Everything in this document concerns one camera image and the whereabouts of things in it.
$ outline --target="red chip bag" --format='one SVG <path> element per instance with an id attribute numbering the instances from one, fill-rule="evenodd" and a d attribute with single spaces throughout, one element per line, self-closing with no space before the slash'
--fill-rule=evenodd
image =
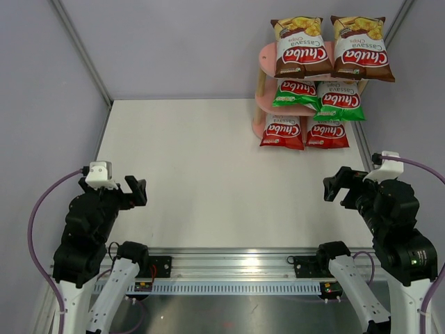
<path id="1" fill-rule="evenodd" d="M 313 148 L 348 148 L 342 122 L 336 120 L 307 121 L 306 146 Z"/>
<path id="2" fill-rule="evenodd" d="M 260 146 L 283 146 L 304 150 L 298 116 L 277 116 L 268 113 Z"/>

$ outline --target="green chip bag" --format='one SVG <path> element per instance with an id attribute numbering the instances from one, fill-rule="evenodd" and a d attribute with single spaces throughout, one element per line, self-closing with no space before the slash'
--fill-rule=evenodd
<path id="1" fill-rule="evenodd" d="M 318 85 L 315 120 L 365 120 L 355 82 L 324 81 Z"/>
<path id="2" fill-rule="evenodd" d="M 311 109 L 318 105 L 317 91 L 313 81 L 279 79 L 272 106 L 303 104 Z"/>

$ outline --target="gray wall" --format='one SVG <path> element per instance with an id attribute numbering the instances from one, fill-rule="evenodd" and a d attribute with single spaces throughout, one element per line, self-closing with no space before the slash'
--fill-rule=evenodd
<path id="1" fill-rule="evenodd" d="M 416 1 L 389 48 L 396 83 L 371 82 L 363 96 L 364 123 L 371 149 L 393 150 L 445 173 L 444 53 L 445 4 Z M 445 260 L 445 186 L 415 167 L 405 166 L 402 180 L 411 183 L 421 203 L 418 229 L 434 243 L 439 263 Z M 445 314 L 445 285 L 434 304 Z"/>
<path id="2" fill-rule="evenodd" d="M 49 185 L 94 157 L 107 112 L 46 0 L 2 1 L 0 45 L 0 327 L 22 334 L 42 286 L 26 245 L 29 214 Z M 38 214 L 45 266 L 79 190 L 67 182 Z"/>
<path id="3" fill-rule="evenodd" d="M 62 0 L 115 100 L 253 97 L 270 19 L 386 16 L 403 0 Z"/>

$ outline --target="chip image on bag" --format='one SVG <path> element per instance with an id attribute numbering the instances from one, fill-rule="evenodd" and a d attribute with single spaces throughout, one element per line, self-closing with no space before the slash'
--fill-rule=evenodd
<path id="1" fill-rule="evenodd" d="M 313 81 L 278 79 L 277 93 L 272 106 L 292 106 L 302 104 L 317 110 L 318 97 Z"/>
<path id="2" fill-rule="evenodd" d="M 331 17 L 334 25 L 333 77 L 394 82 L 383 42 L 384 17 Z"/>
<path id="3" fill-rule="evenodd" d="M 275 78 L 304 79 L 331 73 L 321 21 L 320 17 L 303 16 L 270 21 L 277 40 Z"/>
<path id="4" fill-rule="evenodd" d="M 306 146 L 313 148 L 349 148 L 342 122 L 337 120 L 308 120 Z"/>
<path id="5" fill-rule="evenodd" d="M 292 150 L 304 150 L 300 118 L 267 114 L 266 126 L 260 146 L 282 146 Z"/>
<path id="6" fill-rule="evenodd" d="M 318 85 L 315 120 L 365 120 L 357 84 L 347 81 L 323 81 Z"/>

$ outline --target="display rack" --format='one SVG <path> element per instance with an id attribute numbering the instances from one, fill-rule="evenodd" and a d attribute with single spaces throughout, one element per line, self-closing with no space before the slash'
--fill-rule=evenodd
<path id="1" fill-rule="evenodd" d="M 327 55 L 332 65 L 334 64 L 334 44 L 334 42 L 330 41 L 325 42 Z M 275 76 L 276 59 L 276 42 L 267 44 L 259 52 L 259 75 L 257 90 L 255 92 L 257 107 L 252 121 L 252 130 L 259 138 L 263 136 L 266 113 L 282 116 L 303 116 L 300 119 L 300 126 L 303 134 L 306 133 L 306 117 L 315 115 L 315 110 L 301 104 L 295 104 L 293 106 L 272 106 L 277 90 L 277 79 L 273 78 Z M 334 78 L 331 77 L 331 74 L 317 75 L 307 79 L 310 79 L 311 81 L 352 81 L 351 79 Z M 366 83 L 366 80 L 361 80 L 358 82 L 359 94 L 362 93 Z"/>

